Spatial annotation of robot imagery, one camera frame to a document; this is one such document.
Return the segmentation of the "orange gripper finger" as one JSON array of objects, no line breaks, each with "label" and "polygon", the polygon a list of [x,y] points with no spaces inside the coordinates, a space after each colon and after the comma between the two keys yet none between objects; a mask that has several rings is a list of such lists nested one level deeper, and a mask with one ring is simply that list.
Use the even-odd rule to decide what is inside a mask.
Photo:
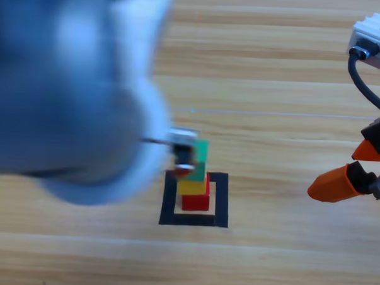
[{"label": "orange gripper finger", "polygon": [[375,173],[366,172],[358,161],[319,175],[307,189],[317,201],[334,203],[359,195],[371,194]]},{"label": "orange gripper finger", "polygon": [[195,170],[194,165],[175,165],[172,174],[176,177],[186,177]]},{"label": "orange gripper finger", "polygon": [[368,141],[363,140],[352,154],[352,159],[356,161],[380,162],[380,153]]}]

